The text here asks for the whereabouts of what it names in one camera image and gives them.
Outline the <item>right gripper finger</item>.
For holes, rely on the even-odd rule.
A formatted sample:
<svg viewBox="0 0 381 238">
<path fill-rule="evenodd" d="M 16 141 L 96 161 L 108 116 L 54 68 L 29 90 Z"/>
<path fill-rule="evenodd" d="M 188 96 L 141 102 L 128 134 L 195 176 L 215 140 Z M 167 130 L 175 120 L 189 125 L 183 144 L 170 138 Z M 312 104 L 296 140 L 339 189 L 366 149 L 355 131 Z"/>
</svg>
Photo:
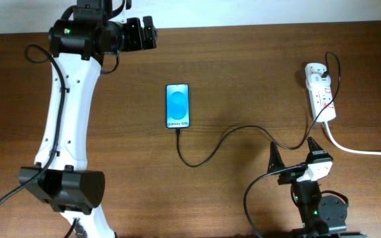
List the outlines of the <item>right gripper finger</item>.
<svg viewBox="0 0 381 238">
<path fill-rule="evenodd" d="M 315 141 L 313 137 L 308 137 L 306 141 L 308 143 L 310 153 L 315 154 L 321 151 L 321 147 L 319 146 L 319 144 Z"/>
<path fill-rule="evenodd" d="M 281 159 L 280 153 L 278 151 L 277 144 L 275 142 L 271 142 L 267 173 L 273 174 L 273 173 L 280 171 L 284 168 L 285 168 L 285 165 Z"/>
</svg>

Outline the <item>white power strip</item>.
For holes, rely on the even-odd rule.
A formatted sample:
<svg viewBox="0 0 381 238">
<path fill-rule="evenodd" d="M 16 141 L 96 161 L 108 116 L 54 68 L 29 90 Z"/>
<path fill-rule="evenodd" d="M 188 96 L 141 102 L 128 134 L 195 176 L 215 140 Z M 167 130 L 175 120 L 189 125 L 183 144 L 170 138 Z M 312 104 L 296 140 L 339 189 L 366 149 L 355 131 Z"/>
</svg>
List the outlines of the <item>white power strip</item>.
<svg viewBox="0 0 381 238">
<path fill-rule="evenodd" d="M 321 63 L 308 63 L 305 67 L 306 86 L 309 92 L 310 104 L 312 108 L 313 119 L 316 122 L 328 122 L 336 117 L 335 105 L 331 100 L 333 98 L 331 85 L 329 87 L 311 87 L 308 83 L 308 76 L 311 73 L 325 73 L 326 66 Z"/>
</svg>

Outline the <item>blue screen smartphone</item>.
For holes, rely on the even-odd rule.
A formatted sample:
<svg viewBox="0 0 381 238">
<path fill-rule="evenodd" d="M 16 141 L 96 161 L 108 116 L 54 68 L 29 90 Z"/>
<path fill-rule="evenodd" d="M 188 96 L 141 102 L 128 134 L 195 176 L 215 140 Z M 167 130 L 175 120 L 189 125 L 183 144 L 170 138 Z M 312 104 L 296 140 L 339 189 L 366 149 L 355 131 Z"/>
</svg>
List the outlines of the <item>blue screen smartphone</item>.
<svg viewBox="0 0 381 238">
<path fill-rule="evenodd" d="M 190 121 L 189 86 L 166 86 L 166 125 L 168 128 L 188 128 Z"/>
</svg>

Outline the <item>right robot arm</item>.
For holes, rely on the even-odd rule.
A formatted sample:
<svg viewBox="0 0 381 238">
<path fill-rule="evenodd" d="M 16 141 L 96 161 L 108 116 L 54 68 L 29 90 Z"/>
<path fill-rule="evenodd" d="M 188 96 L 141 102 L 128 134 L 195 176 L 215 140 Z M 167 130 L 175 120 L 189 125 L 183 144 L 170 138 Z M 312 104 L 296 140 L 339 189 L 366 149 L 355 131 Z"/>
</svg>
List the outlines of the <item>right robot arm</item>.
<svg viewBox="0 0 381 238">
<path fill-rule="evenodd" d="M 292 199 L 303 223 L 302 228 L 290 232 L 292 237 L 338 237 L 347 230 L 349 200 L 338 192 L 320 190 L 318 180 L 329 174 L 333 158 L 313 138 L 307 142 L 306 160 L 293 167 L 284 165 L 276 143 L 272 142 L 267 172 L 278 175 L 279 185 L 291 185 Z"/>
</svg>

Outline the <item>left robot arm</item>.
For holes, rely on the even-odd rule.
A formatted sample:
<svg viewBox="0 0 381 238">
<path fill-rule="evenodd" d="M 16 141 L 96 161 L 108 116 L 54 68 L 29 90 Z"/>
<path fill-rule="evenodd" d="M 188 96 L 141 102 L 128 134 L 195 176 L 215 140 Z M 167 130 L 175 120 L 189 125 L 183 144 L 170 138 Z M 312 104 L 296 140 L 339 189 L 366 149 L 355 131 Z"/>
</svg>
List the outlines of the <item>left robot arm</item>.
<svg viewBox="0 0 381 238">
<path fill-rule="evenodd" d="M 86 137 L 93 91 L 106 55 L 150 50 L 157 30 L 151 17 L 116 22 L 132 6 L 111 1 L 78 1 L 49 31 L 52 92 L 46 128 L 31 167 L 19 181 L 71 224 L 78 237 L 114 237 L 101 202 L 105 175 L 87 168 Z"/>
</svg>

